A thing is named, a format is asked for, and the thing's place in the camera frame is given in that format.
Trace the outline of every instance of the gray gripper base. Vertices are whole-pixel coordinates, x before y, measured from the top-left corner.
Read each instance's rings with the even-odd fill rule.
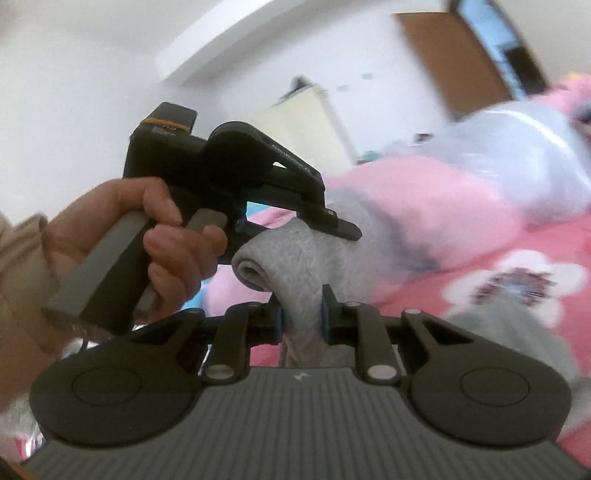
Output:
[[[50,442],[25,467],[37,480],[582,480],[586,472],[551,442],[507,451],[456,443],[417,419],[396,389],[344,368],[252,368],[238,384],[208,388],[158,438],[115,450]]]

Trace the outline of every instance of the screw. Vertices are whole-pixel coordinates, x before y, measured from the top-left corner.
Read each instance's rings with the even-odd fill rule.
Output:
[[[227,380],[234,376],[234,369],[230,365],[212,365],[207,367],[205,374],[212,380]]]
[[[368,374],[374,380],[392,380],[397,370],[389,365],[374,365],[368,368]]]

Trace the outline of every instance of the wooden door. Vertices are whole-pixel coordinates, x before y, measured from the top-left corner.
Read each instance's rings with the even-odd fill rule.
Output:
[[[402,24],[455,117],[512,100],[495,63],[459,14],[409,13],[393,17]]]

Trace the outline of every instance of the beige sleeve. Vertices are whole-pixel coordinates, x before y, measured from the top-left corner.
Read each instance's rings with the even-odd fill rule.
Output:
[[[43,254],[46,224],[36,215],[12,226],[0,213],[0,412],[26,394],[73,339],[41,312],[59,287]]]

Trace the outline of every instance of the ceiling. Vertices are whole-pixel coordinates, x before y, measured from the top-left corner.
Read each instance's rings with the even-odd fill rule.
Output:
[[[8,0],[45,25],[155,54],[220,0]]]

